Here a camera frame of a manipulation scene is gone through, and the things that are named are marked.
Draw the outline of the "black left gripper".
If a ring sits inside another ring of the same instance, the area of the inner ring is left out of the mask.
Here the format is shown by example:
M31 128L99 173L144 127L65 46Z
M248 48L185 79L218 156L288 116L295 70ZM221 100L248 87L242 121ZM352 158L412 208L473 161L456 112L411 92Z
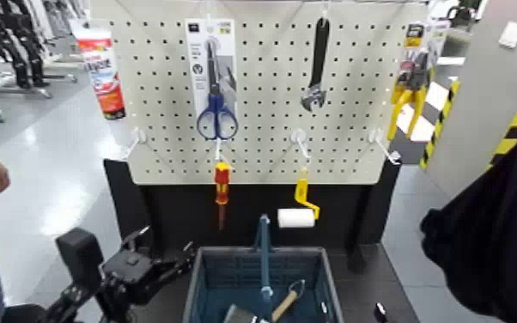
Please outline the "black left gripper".
M124 285L125 294L136 305L146 305L153 297L149 284L154 274L153 288L161 289L188 273L196 258L196 248L192 242L188 242L178 257L153 261L142 254L150 248L149 231L150 226L145 226L126 236L121 241L121 250L102 266L107 276L116 277Z

